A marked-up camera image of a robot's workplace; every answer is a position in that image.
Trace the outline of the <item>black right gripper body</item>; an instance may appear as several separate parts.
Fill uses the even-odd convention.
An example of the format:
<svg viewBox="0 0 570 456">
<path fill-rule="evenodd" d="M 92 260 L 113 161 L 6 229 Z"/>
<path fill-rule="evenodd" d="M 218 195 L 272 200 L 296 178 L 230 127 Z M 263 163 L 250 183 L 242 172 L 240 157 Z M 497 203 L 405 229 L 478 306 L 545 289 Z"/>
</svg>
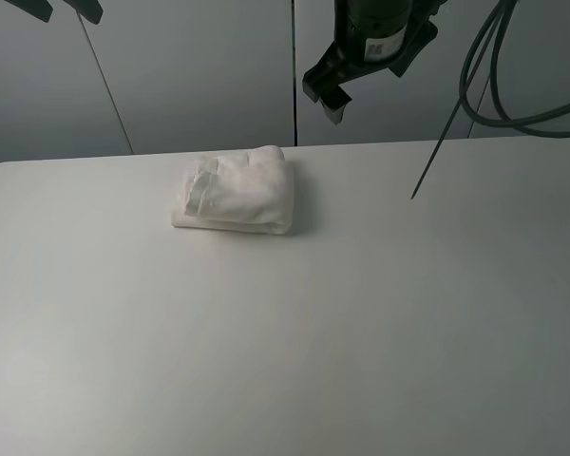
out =
<svg viewBox="0 0 570 456">
<path fill-rule="evenodd" d="M 337 1 L 334 9 L 334 67 L 340 79 L 382 69 L 402 77 L 438 32 L 430 21 L 438 1 Z"/>
</svg>

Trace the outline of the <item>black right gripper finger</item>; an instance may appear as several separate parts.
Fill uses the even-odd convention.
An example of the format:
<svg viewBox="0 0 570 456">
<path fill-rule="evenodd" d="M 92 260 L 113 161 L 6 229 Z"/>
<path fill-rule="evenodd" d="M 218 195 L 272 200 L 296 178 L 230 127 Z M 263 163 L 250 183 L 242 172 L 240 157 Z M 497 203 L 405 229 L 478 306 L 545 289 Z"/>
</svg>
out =
<svg viewBox="0 0 570 456">
<path fill-rule="evenodd" d="M 332 41 L 319 61 L 304 73 L 303 91 L 312 101 L 350 101 L 352 98 L 341 85 L 352 78 L 355 67 L 355 61 Z"/>
<path fill-rule="evenodd" d="M 351 100 L 352 98 L 340 86 L 319 98 L 326 116 L 335 125 L 342 122 L 345 108 Z"/>
</svg>

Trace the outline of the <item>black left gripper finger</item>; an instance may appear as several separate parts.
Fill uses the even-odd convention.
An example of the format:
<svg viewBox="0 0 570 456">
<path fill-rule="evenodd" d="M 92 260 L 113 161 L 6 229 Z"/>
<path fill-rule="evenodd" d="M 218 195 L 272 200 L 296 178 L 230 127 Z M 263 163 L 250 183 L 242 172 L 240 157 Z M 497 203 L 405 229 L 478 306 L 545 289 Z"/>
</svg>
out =
<svg viewBox="0 0 570 456">
<path fill-rule="evenodd" d="M 99 24 L 104 10 L 98 0 L 65 0 L 76 12 L 91 24 Z"/>
<path fill-rule="evenodd" d="M 49 22 L 50 17 L 53 13 L 53 7 L 48 0 L 5 0 L 5 1 L 44 23 Z"/>
</svg>

